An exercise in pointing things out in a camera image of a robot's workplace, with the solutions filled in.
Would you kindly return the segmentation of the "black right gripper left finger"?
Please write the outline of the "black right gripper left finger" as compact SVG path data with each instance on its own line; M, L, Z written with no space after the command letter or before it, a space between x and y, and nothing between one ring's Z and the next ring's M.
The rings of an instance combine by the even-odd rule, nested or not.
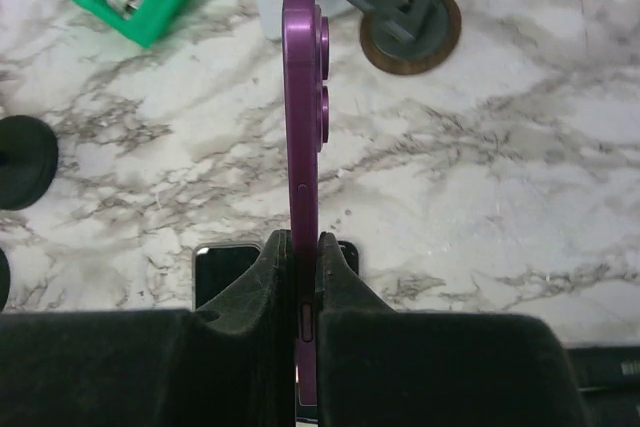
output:
M5 426L291 426L291 236L196 311L5 314Z

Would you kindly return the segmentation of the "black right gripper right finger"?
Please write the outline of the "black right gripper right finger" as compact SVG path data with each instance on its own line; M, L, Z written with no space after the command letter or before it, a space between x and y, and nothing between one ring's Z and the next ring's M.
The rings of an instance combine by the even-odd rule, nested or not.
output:
M568 356L542 320L397 312L319 241L323 426L587 426Z

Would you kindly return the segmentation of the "black phone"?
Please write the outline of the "black phone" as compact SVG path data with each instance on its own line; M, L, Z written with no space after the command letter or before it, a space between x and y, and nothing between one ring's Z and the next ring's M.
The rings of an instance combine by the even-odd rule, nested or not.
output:
M349 268L357 275L360 275L360 255L358 248L350 241L338 241L341 253Z

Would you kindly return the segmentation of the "black round base phone stand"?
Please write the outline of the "black round base phone stand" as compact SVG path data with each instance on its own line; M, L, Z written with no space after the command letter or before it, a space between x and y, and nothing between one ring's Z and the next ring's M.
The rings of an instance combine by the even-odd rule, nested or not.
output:
M58 139L40 119L13 115L1 120L1 209L18 211L51 186L59 159Z

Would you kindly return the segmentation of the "purple case phone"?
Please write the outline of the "purple case phone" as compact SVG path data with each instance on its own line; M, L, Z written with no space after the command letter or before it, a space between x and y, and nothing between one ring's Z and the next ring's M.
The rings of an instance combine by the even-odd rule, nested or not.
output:
M318 154L329 136L329 25L316 0L283 0L282 52L299 400L315 405Z

